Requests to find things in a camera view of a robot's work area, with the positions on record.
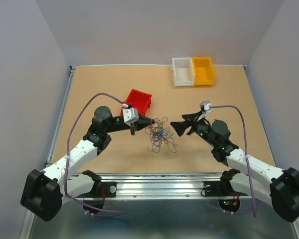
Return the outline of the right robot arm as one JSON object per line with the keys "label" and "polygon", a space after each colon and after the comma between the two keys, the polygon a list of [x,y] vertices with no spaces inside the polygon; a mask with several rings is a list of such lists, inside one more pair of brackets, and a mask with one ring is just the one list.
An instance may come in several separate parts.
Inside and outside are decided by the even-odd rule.
{"label": "right robot arm", "polygon": [[178,136],[196,134],[212,146],[212,155],[231,170],[219,182],[224,194],[240,192],[271,206],[285,221],[299,217],[299,171],[281,169],[264,163],[233,144],[231,132],[222,120],[209,123],[201,113],[183,115],[183,121],[171,122]]}

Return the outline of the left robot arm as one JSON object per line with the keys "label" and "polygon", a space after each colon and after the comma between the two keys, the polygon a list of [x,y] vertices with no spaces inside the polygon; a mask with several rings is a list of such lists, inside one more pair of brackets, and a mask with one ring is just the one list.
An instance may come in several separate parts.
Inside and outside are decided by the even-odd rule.
{"label": "left robot arm", "polygon": [[114,117],[107,106],[94,111],[92,124],[87,133],[66,155],[41,171],[32,170],[25,182],[20,204],[48,222],[54,218],[61,207],[87,193],[96,196],[101,190],[101,177],[86,171],[69,181],[84,164],[101,154],[111,142],[110,133],[129,130],[136,131],[154,124],[154,120],[138,113],[135,108],[123,109],[123,115]]}

